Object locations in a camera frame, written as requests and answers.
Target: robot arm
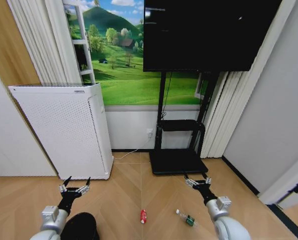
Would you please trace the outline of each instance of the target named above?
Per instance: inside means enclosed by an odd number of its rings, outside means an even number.
[[[41,232],[34,235],[30,240],[60,240],[60,234],[64,229],[66,219],[70,214],[73,201],[81,197],[90,189],[90,178],[86,185],[78,187],[66,187],[71,180],[69,177],[60,185],[62,200],[58,206],[46,206],[42,211]]]
[[[216,197],[210,190],[211,179],[194,181],[185,175],[187,185],[198,190],[208,208],[219,240],[251,240],[249,232],[238,221],[229,217],[231,201],[227,196]]]

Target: white cable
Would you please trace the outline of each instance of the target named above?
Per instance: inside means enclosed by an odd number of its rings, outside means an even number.
[[[125,156],[128,156],[131,153],[134,153],[135,151],[138,151],[139,149],[143,148],[149,141],[151,140],[151,137],[148,139],[148,141],[145,142],[144,145],[142,145],[141,147],[139,147],[138,149],[132,151],[132,152],[128,152],[126,155],[122,156],[122,157],[114,157],[114,159],[123,159]]]

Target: landscape picture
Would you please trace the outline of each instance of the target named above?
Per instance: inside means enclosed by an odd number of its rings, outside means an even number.
[[[134,0],[81,0],[91,47],[95,80],[101,83],[106,105],[157,105],[160,73],[143,72],[144,7]],[[72,39],[81,39],[73,7],[64,6]],[[87,69],[83,47],[75,45],[80,70]],[[166,91],[170,73],[167,74]],[[90,82],[89,75],[82,77]],[[197,105],[197,73],[173,72],[167,104]]]

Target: television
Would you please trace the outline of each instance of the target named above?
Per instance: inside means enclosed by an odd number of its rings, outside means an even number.
[[[282,0],[146,0],[146,72],[248,71]]]

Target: white air purifier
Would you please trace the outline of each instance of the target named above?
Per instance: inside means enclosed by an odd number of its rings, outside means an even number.
[[[10,86],[9,90],[61,179],[110,177],[113,156],[99,83]]]

